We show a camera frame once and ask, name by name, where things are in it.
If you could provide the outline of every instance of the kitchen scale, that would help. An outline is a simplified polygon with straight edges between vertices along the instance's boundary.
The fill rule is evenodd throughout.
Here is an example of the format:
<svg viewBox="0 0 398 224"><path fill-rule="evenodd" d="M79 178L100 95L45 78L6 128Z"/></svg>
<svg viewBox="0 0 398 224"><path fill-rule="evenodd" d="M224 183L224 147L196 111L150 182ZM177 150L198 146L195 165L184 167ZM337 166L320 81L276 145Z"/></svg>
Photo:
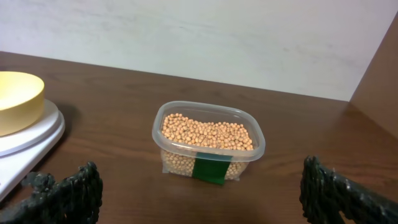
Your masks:
<svg viewBox="0 0 398 224"><path fill-rule="evenodd" d="M0 136L0 202L61 138L65 120L57 106L44 100L40 118L18 132Z"/></svg>

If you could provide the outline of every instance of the green label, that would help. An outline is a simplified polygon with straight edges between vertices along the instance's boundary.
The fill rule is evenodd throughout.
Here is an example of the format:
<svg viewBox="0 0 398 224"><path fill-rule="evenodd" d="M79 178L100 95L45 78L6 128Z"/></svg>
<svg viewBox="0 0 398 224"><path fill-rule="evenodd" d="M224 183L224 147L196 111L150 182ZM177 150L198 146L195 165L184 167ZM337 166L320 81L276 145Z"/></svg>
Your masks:
<svg viewBox="0 0 398 224"><path fill-rule="evenodd" d="M225 174L228 170L230 161L216 161L209 159L200 159L200 157L211 157L212 159L231 160L232 156L221 156L198 152L193 166L192 177L214 184L223 185L225 181Z"/></svg>

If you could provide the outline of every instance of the brown table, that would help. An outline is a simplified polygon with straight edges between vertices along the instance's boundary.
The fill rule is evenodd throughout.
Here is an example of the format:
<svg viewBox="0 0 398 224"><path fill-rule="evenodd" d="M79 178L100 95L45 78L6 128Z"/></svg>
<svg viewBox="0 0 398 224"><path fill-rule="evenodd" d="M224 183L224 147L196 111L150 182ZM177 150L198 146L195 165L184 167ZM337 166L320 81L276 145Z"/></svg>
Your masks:
<svg viewBox="0 0 398 224"><path fill-rule="evenodd" d="M299 194L308 155L398 201L398 140L347 102L4 52L0 70L43 78L67 130L35 169L60 180L96 162L104 181L99 223L306 223ZM266 153L224 186L163 174L151 129L173 100L248 112ZM29 192L14 191L11 202Z"/></svg>

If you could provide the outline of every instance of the white wall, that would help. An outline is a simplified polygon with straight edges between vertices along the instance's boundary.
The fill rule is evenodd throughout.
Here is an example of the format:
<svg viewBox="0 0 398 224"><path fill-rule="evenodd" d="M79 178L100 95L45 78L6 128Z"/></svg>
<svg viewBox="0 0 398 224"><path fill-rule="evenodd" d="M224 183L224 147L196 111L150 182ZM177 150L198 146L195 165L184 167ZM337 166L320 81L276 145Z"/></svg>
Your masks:
<svg viewBox="0 0 398 224"><path fill-rule="evenodd" d="M397 0L0 0L0 50L349 100Z"/></svg>

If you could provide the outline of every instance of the plastic container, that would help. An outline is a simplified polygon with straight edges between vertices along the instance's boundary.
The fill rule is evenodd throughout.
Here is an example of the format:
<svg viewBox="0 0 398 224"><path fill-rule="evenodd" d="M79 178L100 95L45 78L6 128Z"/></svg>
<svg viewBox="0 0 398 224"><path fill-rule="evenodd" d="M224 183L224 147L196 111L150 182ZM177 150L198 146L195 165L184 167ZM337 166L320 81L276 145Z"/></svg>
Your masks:
<svg viewBox="0 0 398 224"><path fill-rule="evenodd" d="M252 151L217 149L184 144L167 139L161 128L166 116L181 113L201 122L228 122L243 124L252 140ZM259 159L265 151L266 141L257 121L248 113L225 106L172 101L160 107L152 128L152 137L161 148L163 172L192 176L197 158L230 162L225 179L239 179L249 162Z"/></svg>

